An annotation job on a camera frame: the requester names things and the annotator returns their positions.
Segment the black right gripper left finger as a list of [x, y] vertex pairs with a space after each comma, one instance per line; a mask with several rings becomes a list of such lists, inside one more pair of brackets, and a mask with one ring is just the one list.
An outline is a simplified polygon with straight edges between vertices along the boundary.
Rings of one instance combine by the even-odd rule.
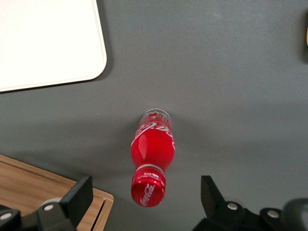
[[60, 201], [37, 209], [40, 231], [75, 231], [93, 201], [92, 177], [83, 177]]

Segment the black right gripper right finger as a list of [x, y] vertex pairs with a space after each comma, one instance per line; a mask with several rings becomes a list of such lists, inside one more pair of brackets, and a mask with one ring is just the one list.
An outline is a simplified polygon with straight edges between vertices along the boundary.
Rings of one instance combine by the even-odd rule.
[[203, 231], [238, 231], [245, 216], [244, 208], [226, 201], [210, 176], [201, 177], [201, 202], [206, 214]]

